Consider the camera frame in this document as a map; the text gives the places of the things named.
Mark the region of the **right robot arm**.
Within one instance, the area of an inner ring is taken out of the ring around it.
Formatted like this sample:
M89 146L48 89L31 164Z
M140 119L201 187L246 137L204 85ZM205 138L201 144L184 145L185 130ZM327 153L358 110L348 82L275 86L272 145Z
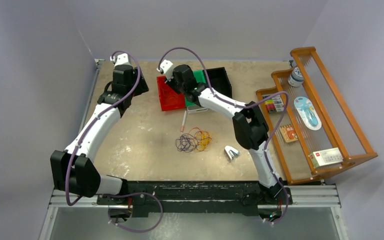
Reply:
M187 64L174 66L171 61L164 60L159 64L158 71L165 76L165 83L188 101L231 119L236 141L248 150L256 168L260 196L264 202L272 204L280 197L288 197L283 181L273 166L268 150L271 139L269 126L258 103L236 101L214 90L209 81L197 82Z

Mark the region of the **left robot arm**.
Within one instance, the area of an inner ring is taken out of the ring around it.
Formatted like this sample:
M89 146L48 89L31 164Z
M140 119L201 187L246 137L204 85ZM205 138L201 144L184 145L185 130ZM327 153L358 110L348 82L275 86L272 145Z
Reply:
M132 98L148 91L139 67L114 67L112 81L106 84L85 127L65 150L55 150L50 156L55 189L88 198L109 195L118 205L128 201L127 180L100 174L94 159L107 134L130 107Z

